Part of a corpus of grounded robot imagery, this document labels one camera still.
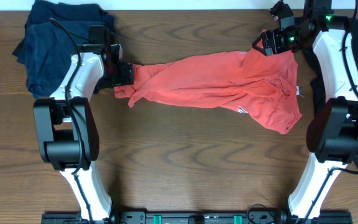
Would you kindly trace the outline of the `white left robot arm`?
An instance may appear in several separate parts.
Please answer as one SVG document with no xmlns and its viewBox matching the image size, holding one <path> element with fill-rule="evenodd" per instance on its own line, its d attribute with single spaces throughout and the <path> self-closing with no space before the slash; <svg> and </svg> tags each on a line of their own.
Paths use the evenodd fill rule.
<svg viewBox="0 0 358 224">
<path fill-rule="evenodd" d="M 132 64 L 121 59 L 120 44 L 78 45 L 62 83 L 34 103 L 41 158 L 67 180 L 80 206 L 78 213 L 44 213 L 42 223 L 121 221 L 99 176 L 99 134 L 90 108 L 95 90 L 133 82 Z"/>
</svg>

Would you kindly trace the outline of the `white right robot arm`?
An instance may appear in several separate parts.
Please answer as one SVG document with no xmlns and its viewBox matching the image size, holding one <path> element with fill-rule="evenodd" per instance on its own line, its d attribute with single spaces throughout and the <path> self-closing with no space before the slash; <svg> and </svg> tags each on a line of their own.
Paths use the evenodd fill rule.
<svg viewBox="0 0 358 224">
<path fill-rule="evenodd" d="M 306 168 L 284 210 L 248 212 L 252 223 L 351 223 L 349 212 L 321 205 L 335 178 L 356 165 L 358 174 L 358 19 L 317 11 L 302 19 L 277 16 L 279 28 L 259 35 L 267 57 L 308 50 L 324 83 L 320 110 L 308 126 Z"/>
</svg>

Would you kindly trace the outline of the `red t-shirt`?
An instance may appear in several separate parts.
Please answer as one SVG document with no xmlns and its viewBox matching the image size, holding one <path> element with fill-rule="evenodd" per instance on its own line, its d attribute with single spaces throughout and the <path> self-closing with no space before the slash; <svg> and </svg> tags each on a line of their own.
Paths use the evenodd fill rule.
<svg viewBox="0 0 358 224">
<path fill-rule="evenodd" d="M 264 56 L 255 49 L 134 65 L 134 83 L 116 86 L 129 107 L 142 98 L 161 104 L 225 108 L 248 114 L 264 128 L 288 133 L 301 118 L 298 64 L 293 53 Z"/>
</svg>

